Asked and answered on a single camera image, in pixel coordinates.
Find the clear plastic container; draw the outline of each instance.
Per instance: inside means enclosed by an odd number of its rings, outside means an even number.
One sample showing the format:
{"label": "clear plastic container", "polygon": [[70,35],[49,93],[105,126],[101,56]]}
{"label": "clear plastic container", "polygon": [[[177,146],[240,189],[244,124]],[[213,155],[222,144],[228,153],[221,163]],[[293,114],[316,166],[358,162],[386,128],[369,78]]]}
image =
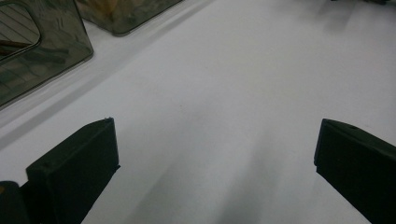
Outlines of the clear plastic container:
{"label": "clear plastic container", "polygon": [[0,0],[0,105],[93,54],[74,0]]}
{"label": "clear plastic container", "polygon": [[83,19],[113,35],[127,35],[134,28],[182,0],[77,0]]}

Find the black object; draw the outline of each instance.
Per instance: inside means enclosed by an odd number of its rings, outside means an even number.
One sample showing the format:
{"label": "black object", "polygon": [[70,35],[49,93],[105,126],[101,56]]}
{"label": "black object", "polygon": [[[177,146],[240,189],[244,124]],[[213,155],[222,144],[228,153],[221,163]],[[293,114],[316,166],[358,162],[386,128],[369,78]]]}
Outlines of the black object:
{"label": "black object", "polygon": [[0,223],[29,224],[29,217],[17,183],[0,181]]}
{"label": "black object", "polygon": [[[30,222],[81,223],[118,168],[114,119],[82,127],[27,167],[21,194]],[[2,203],[8,206],[12,198]]]}
{"label": "black object", "polygon": [[396,147],[324,119],[315,154],[322,175],[372,223],[396,223]]}

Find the white surface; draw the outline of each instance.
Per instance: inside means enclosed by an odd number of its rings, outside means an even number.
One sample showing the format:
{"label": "white surface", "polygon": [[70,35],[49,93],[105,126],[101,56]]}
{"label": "white surface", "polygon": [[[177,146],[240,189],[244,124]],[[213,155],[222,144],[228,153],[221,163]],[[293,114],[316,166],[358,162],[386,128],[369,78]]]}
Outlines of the white surface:
{"label": "white surface", "polygon": [[396,145],[395,7],[186,0],[0,112],[0,179],[113,117],[121,168],[85,224],[368,223],[321,176],[323,118]]}

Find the transparent plastic box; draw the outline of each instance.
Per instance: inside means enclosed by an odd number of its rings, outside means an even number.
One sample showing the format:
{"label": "transparent plastic box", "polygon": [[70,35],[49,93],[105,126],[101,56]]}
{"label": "transparent plastic box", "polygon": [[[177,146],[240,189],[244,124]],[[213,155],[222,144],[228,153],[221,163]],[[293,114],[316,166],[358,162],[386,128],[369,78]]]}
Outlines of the transparent plastic box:
{"label": "transparent plastic box", "polygon": [[134,28],[182,0],[77,0],[83,19],[113,35],[127,35]]}
{"label": "transparent plastic box", "polygon": [[74,0],[0,0],[0,108],[92,54]]}

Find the white table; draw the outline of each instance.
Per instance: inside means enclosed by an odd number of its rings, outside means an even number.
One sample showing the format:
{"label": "white table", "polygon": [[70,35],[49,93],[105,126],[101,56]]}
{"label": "white table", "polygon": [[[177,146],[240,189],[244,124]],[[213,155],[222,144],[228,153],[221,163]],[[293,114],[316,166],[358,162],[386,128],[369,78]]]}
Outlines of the white table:
{"label": "white table", "polygon": [[121,168],[84,220],[369,223],[316,173],[321,120],[396,145],[395,7],[186,0],[0,112],[0,179],[113,117]]}

